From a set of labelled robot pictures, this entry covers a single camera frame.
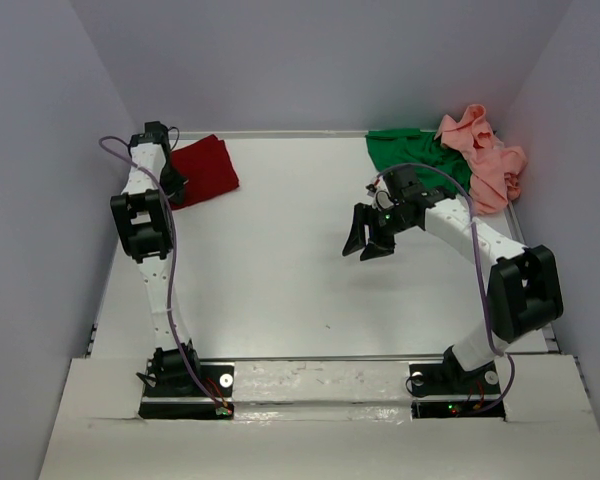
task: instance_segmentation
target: white table surface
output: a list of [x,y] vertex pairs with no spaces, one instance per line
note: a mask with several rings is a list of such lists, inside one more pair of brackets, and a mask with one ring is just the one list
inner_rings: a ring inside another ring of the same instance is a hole
[[[481,322],[474,268],[412,229],[341,256],[375,173],[363,138],[233,139],[240,189],[175,213],[176,292],[203,358],[441,354]],[[504,214],[486,217],[509,235]],[[118,248],[93,358],[152,354],[140,273]],[[512,351],[546,352],[541,332]]]
[[[146,421],[144,362],[73,361],[41,480],[600,480],[600,433],[571,357],[516,356],[506,422],[412,420],[408,365],[391,362],[237,362],[233,421]],[[278,393],[292,404],[255,415],[251,400]]]

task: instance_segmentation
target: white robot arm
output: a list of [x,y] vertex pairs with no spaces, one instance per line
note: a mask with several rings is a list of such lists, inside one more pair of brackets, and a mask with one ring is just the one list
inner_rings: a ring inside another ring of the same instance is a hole
[[171,165],[170,153],[167,127],[160,122],[146,123],[145,132],[134,135],[129,144],[129,155],[137,168],[132,167],[122,193],[111,198],[111,210],[122,247],[138,264],[151,308],[155,351],[148,375],[138,376],[145,383],[150,380],[152,387],[182,391],[192,383],[170,328],[169,313],[196,375],[200,364],[174,290],[171,312],[167,310],[169,282],[173,281],[173,225],[164,197],[145,173],[159,178],[162,190],[171,201],[181,202],[187,180]]
[[[444,240],[474,263],[469,212],[444,189],[427,189],[410,166],[384,175],[385,188],[367,187],[373,205],[354,207],[353,225],[343,255],[363,250],[361,260],[391,255],[394,235],[418,226]],[[510,240],[474,219],[480,260],[485,267],[491,335],[496,351],[504,352],[524,334],[562,315],[563,305],[555,259],[551,251]],[[444,354],[442,374],[453,384],[478,375],[496,357],[484,320]]]

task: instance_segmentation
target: white wall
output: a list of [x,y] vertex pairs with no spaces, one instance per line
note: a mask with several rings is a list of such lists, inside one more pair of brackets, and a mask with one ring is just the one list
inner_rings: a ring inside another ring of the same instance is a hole
[[569,0],[71,0],[137,123],[497,126]]
[[66,0],[0,1],[0,480],[38,477],[115,245],[132,122]]
[[516,205],[527,242],[554,250],[565,315],[600,425],[600,0],[575,0],[501,128],[530,163]]

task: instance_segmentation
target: crumpled pink towel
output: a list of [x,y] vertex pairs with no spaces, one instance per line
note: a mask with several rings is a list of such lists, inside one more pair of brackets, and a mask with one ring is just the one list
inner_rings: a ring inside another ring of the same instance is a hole
[[469,164],[473,172],[469,194],[479,214],[499,212],[520,196],[518,175],[528,162],[522,148],[505,148],[486,115],[484,106],[469,105],[459,122],[445,115],[435,136],[462,153]]

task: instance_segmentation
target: green cloth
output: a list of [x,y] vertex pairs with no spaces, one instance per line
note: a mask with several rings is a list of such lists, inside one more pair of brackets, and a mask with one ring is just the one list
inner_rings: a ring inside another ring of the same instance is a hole
[[[378,171],[398,163],[424,163],[449,174],[468,192],[471,169],[467,161],[460,152],[442,147],[439,139],[434,140],[435,135],[417,128],[369,132],[367,150]],[[419,168],[417,174],[427,188],[446,187],[458,193],[449,180],[436,172]]]

